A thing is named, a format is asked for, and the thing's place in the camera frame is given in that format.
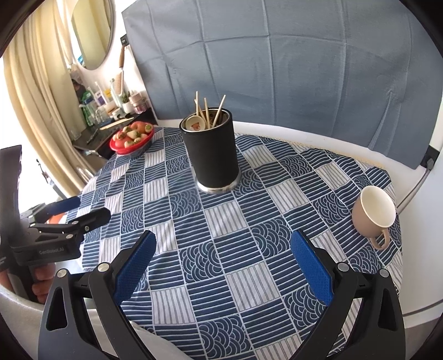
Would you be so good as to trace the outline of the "person's left hand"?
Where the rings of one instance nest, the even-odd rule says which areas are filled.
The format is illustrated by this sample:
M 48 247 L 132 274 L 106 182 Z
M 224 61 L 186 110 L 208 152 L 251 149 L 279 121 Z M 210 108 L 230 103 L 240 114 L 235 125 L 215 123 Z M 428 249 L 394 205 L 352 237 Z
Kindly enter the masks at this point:
M 37 297 L 38 303 L 45 304 L 47 296 L 52 286 L 54 276 L 56 274 L 56 265 L 54 263 L 40 266 L 34 269 L 35 282 L 32 285 L 32 292 Z M 11 292 L 14 292 L 14 288 L 10 282 L 7 270 L 4 270 L 0 274 L 1 285 Z

